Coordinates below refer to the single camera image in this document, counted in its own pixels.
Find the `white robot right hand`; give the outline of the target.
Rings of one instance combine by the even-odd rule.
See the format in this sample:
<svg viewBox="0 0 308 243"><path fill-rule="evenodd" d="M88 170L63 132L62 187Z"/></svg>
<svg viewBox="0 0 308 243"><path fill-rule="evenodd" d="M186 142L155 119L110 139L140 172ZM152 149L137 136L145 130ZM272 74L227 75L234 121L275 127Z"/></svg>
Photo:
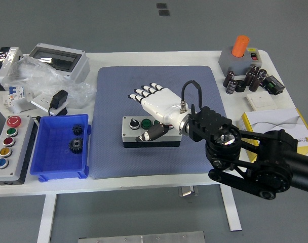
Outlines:
<svg viewBox="0 0 308 243"><path fill-rule="evenodd" d="M170 89L151 83L135 89L128 98L140 103L142 108L159 122L137 137L135 139L137 142L156 140L168 132L169 125L176 128L180 134L188 135L190 108L184 99Z"/></svg>

